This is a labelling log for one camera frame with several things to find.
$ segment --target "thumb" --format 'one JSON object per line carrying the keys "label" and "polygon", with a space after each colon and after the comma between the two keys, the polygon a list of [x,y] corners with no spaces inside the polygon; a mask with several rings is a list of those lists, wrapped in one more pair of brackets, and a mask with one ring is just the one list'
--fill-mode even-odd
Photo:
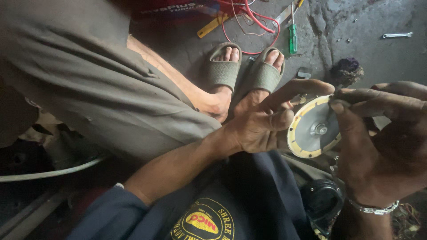
{"label": "thumb", "polygon": [[350,111],[349,106],[348,102],[342,100],[334,100],[330,103],[338,120],[344,146],[363,151],[367,143],[372,145],[371,138],[362,118]]}
{"label": "thumb", "polygon": [[282,131],[291,125],[293,117],[293,111],[287,109],[285,111],[264,116],[261,119],[261,125],[270,131]]}

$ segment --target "rubber slide sandal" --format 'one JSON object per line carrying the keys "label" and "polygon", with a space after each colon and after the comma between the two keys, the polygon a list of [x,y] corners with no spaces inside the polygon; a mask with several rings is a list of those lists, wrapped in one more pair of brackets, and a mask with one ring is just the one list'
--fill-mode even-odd
{"label": "rubber slide sandal", "polygon": [[[237,48],[239,50],[239,61],[215,61],[215,58],[225,53],[227,47]],[[214,47],[208,54],[206,66],[207,85],[212,89],[216,85],[226,85],[234,91],[237,74],[239,73],[240,64],[242,63],[242,50],[237,44],[222,43]]]}
{"label": "rubber slide sandal", "polygon": [[264,89],[272,93],[279,84],[284,73],[285,63],[283,62],[279,72],[273,65],[264,62],[267,55],[273,50],[280,52],[275,47],[268,47],[259,54],[252,65],[251,76],[254,80],[251,89]]}

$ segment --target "foot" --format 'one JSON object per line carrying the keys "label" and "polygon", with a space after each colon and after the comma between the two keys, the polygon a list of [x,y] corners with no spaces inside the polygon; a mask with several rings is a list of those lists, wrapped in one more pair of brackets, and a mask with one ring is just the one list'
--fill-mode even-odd
{"label": "foot", "polygon": [[[225,52],[218,56],[215,61],[239,61],[239,50],[237,48],[227,47]],[[199,109],[201,113],[211,116],[217,119],[220,123],[223,123],[228,116],[228,109],[230,108],[231,102],[231,89],[225,85],[218,85],[209,91],[212,96],[210,105],[206,108]]]}
{"label": "foot", "polygon": [[[281,71],[282,64],[285,56],[277,50],[271,51],[264,61],[265,63],[273,65],[277,70]],[[270,93],[263,89],[254,89],[248,93],[234,108],[234,116],[238,117],[249,110],[252,106],[262,102]]]}

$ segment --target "green screwdriver handle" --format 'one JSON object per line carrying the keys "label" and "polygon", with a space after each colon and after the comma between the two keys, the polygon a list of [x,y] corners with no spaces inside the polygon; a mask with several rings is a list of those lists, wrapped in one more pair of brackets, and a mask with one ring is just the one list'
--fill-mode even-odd
{"label": "green screwdriver handle", "polygon": [[298,51],[296,43],[296,25],[289,26],[289,53],[295,54]]}

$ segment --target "sleeve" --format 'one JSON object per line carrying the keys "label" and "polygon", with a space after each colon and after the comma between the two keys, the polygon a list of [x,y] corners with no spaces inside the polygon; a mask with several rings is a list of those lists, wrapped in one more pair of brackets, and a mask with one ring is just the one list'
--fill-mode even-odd
{"label": "sleeve", "polygon": [[88,207],[67,239],[126,239],[144,218],[147,209],[134,194],[115,186]]}

